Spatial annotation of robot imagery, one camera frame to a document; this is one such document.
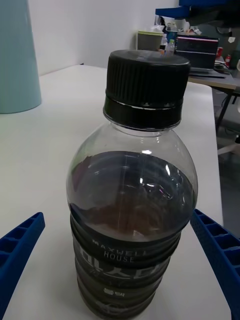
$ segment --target blue clamp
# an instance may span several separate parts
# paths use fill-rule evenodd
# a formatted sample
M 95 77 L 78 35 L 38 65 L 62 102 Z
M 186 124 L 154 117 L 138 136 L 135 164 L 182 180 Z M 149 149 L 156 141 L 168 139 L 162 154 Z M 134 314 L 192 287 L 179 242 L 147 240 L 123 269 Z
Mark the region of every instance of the blue clamp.
M 0 239 L 0 320 L 44 228 L 38 212 Z
M 193 211 L 190 223 L 220 284 L 232 319 L 240 320 L 240 240 L 199 210 Z

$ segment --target light blue cylinder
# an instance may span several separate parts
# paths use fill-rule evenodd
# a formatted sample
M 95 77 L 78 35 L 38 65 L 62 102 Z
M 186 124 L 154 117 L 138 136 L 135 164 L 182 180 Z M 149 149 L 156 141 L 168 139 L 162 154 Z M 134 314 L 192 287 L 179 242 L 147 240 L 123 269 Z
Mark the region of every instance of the light blue cylinder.
M 0 114 L 41 104 L 27 0 L 0 0 Z

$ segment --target black bottle cap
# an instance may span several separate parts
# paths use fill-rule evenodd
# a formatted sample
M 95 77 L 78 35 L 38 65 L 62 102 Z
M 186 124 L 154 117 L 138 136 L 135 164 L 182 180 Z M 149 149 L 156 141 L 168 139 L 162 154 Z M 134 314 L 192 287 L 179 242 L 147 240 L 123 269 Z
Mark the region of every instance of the black bottle cap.
M 181 121 L 190 62 L 177 55 L 145 50 L 110 54 L 103 113 L 135 130 L 157 131 Z

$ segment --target bottle neck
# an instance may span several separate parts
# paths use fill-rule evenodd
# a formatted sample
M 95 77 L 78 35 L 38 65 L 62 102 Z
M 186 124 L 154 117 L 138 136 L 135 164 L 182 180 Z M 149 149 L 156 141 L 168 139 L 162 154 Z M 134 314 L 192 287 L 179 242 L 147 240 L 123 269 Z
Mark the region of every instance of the bottle neck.
M 118 130 L 126 135 L 136 136 L 136 137 L 149 137 L 149 138 L 159 137 L 159 136 L 162 136 L 163 134 L 166 134 L 170 130 L 169 128 L 167 128 L 159 131 L 140 131 L 140 130 L 126 128 L 124 126 L 118 125 L 111 121 L 110 121 L 110 124 L 115 130 Z

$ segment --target clear plastic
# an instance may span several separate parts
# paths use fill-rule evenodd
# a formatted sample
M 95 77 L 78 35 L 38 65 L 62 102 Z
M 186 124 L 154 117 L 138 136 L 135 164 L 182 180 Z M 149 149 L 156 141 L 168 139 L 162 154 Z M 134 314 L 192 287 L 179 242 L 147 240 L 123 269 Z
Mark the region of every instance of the clear plastic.
M 180 232 L 198 194 L 194 163 L 173 130 L 137 131 L 110 122 L 81 145 L 66 183 L 68 204 L 84 225 L 128 242 Z

